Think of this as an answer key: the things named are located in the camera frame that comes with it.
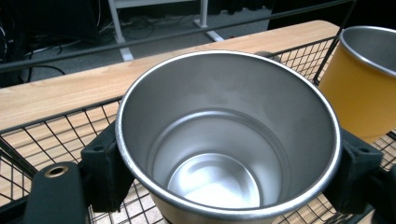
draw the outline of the wire mesh rack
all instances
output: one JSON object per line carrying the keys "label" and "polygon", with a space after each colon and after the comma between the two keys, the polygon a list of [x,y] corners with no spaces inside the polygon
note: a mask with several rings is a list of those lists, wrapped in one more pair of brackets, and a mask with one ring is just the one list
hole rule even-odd
{"label": "wire mesh rack", "polygon": [[[315,82],[326,69],[325,57],[334,39],[336,36],[268,57]],[[116,98],[0,131],[0,206],[28,195],[37,170],[60,161],[79,162],[80,151],[115,120],[119,105],[120,98]],[[378,139],[373,146],[384,153],[382,165],[385,169],[395,164],[395,130]],[[92,223],[166,223],[149,192],[137,180],[119,212],[94,213],[89,208],[89,214]],[[351,216],[337,213],[327,199],[319,195],[304,207],[278,217],[274,223],[345,223],[350,219]]]}

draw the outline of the black holder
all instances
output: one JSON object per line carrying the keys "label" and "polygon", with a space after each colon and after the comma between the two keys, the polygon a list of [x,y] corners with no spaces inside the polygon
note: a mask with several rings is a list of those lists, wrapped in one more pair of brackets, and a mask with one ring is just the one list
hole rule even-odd
{"label": "black holder", "polygon": [[[382,153],[344,130],[342,146],[338,171],[323,191],[326,198],[343,214],[361,214],[370,204],[376,223],[396,223],[395,166],[385,171]],[[120,208],[134,177],[120,157],[114,123],[81,156],[79,164],[56,163],[35,175],[24,223],[86,223],[89,205],[95,212]]]}

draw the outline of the metal cup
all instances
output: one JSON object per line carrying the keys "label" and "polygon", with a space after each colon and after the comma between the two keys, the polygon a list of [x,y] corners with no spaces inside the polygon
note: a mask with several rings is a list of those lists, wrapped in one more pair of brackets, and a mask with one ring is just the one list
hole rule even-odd
{"label": "metal cup", "polygon": [[172,223],[271,223],[330,181],[330,105],[289,68],[214,50],[160,63],[126,92],[117,142]]}
{"label": "metal cup", "polygon": [[396,31],[345,29],[322,80],[341,126],[367,143],[396,127]]}

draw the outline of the floor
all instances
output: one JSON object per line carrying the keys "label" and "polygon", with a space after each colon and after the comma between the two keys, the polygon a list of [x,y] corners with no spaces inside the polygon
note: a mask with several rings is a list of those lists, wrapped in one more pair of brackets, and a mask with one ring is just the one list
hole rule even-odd
{"label": "floor", "polygon": [[[227,11],[221,11],[219,15],[208,15],[207,25],[219,26],[239,21],[248,21],[258,18],[264,18],[271,15],[271,10],[264,7],[263,9],[248,10],[244,8],[242,11],[235,12],[230,15]],[[192,29],[199,29],[194,20],[199,19],[199,15],[190,16],[166,16],[161,19],[150,19],[144,17],[130,17],[128,21],[121,21],[122,32],[127,41],[140,40],[148,37],[161,36],[169,33],[183,32]],[[250,35],[265,31],[268,27],[268,21],[258,21],[245,25],[239,25],[231,28],[216,30],[216,33],[223,39],[233,38],[241,35]],[[115,44],[114,27],[109,21],[108,25],[104,25],[100,31],[101,42],[103,45]],[[197,35],[186,35],[163,41],[156,41],[147,44],[140,44],[130,47],[135,59],[146,57],[149,55],[171,51],[175,49],[184,49],[197,45],[213,42],[213,40],[205,33]],[[61,46],[52,46],[36,50],[31,56],[32,58],[52,58],[67,52],[75,52],[82,49],[96,47],[82,42],[71,42]],[[111,50],[102,53],[96,53],[89,56],[77,57],[68,60],[61,60],[46,65],[54,66],[35,67],[32,69],[30,81],[38,81],[51,77],[72,74],[95,67],[106,66],[113,63],[123,62],[118,50]],[[29,79],[29,70],[22,71],[21,78],[24,81]]]}

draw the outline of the yellow cup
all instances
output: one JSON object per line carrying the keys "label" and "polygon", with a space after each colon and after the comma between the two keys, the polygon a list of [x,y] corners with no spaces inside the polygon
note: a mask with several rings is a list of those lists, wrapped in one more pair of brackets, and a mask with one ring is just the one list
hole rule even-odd
{"label": "yellow cup", "polygon": [[396,31],[355,26],[340,44],[319,89],[341,126],[367,143],[396,127]]}

